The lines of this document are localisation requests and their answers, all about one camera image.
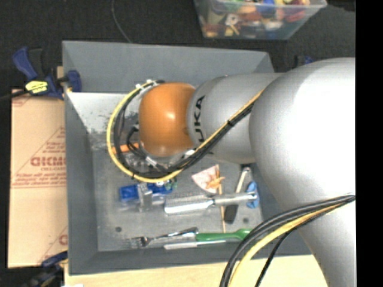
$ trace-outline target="cardboard box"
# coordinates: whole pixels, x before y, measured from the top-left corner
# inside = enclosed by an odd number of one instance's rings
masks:
[[[9,268],[68,247],[64,102],[26,95],[11,111]]]

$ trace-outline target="blue object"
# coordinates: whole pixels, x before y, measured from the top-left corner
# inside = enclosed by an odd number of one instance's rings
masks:
[[[26,75],[28,82],[37,78],[38,74],[36,70],[33,68],[28,58],[27,47],[23,47],[20,50],[16,51],[12,55],[12,60],[16,68]]]
[[[255,181],[251,181],[247,187],[246,187],[246,192],[249,193],[249,192],[252,192],[254,191],[255,192],[255,195],[257,195],[257,198],[254,200],[254,201],[251,201],[251,202],[247,202],[246,203],[246,206],[248,208],[256,208],[258,205],[259,205],[259,194],[258,194],[258,190],[257,190],[257,183]]]
[[[120,201],[121,202],[128,202],[132,200],[138,199],[138,190],[137,190],[138,184],[128,185],[128,186],[122,186],[118,189],[120,194]],[[148,189],[152,191],[153,196],[161,196],[165,194],[169,194],[173,191],[173,188],[170,187],[170,189],[166,189],[165,186],[157,186],[155,183],[147,183]]]
[[[274,0],[263,0],[262,4],[257,6],[257,11],[265,19],[272,18],[275,14]]]
[[[51,73],[47,75],[39,75],[39,73],[42,73],[42,66],[40,63],[40,60],[34,59],[34,62],[38,68],[41,69],[35,69],[32,66],[31,61],[29,60],[28,56],[28,48],[23,47],[16,51],[12,55],[13,63],[15,64],[16,68],[21,71],[23,74],[26,75],[27,83],[31,82],[33,80],[39,80],[44,81],[47,83],[47,89],[33,92],[30,91],[30,94],[33,96],[48,96],[48,97],[56,97],[58,99],[63,100],[63,88],[59,84],[59,82],[55,82],[53,75]],[[72,91],[81,91],[82,84],[80,79],[80,74],[77,71],[69,71],[65,78],[60,79],[61,81],[68,81],[72,87]]]
[[[42,263],[41,263],[41,267],[42,268],[48,268],[48,267],[52,267],[54,265],[56,265],[57,263],[65,260],[68,258],[68,251],[63,251],[61,253],[58,253],[56,255],[53,255],[52,257],[44,260]]]

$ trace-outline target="small orange object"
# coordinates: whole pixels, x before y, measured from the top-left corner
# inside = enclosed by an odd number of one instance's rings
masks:
[[[213,188],[213,189],[217,189],[221,186],[221,181],[225,179],[224,176],[221,176],[220,178],[214,178],[213,180],[211,180],[208,185],[206,186],[206,188]]]

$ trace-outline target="black floor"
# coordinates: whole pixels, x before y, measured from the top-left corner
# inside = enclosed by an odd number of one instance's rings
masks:
[[[353,1],[329,1],[288,41],[204,39],[192,0],[116,0],[115,15],[130,41],[261,50],[275,71],[285,72],[297,56],[314,60],[355,57]],[[0,95],[22,86],[11,55],[20,47],[41,47],[46,68],[62,62],[61,41],[125,42],[111,13],[111,0],[0,0]],[[6,269],[10,170],[10,107],[0,103],[0,286],[19,286],[39,270]]]

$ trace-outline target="metal tool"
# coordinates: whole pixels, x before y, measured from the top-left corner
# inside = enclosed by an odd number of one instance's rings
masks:
[[[164,211],[168,215],[194,212],[205,210],[210,206],[225,206],[238,204],[240,202],[249,202],[257,198],[255,192],[223,194],[216,197],[207,197],[205,195],[193,196],[191,194],[168,196],[165,201]]]
[[[239,181],[238,181],[237,186],[235,188],[235,193],[239,193],[241,191],[242,186],[245,182],[245,178],[249,172],[251,172],[251,169],[249,167],[244,167],[242,169],[241,176],[239,177]],[[237,211],[238,211],[238,205],[237,204],[226,206],[225,212],[224,212],[224,217],[223,217],[224,221],[228,224],[234,223],[235,217],[237,215]]]
[[[137,184],[137,193],[138,193],[138,210],[140,212],[146,212],[150,210],[153,205],[153,192],[148,188],[146,183]]]
[[[215,245],[217,243],[226,243],[226,240],[215,240],[210,242],[181,242],[181,243],[169,243],[163,247],[166,250],[176,250],[176,249],[188,249],[188,248],[197,248],[202,245]]]
[[[190,242],[196,240],[198,228],[192,227],[183,231],[177,231],[157,237],[134,237],[124,240],[124,247],[128,249],[161,248],[169,243]]]

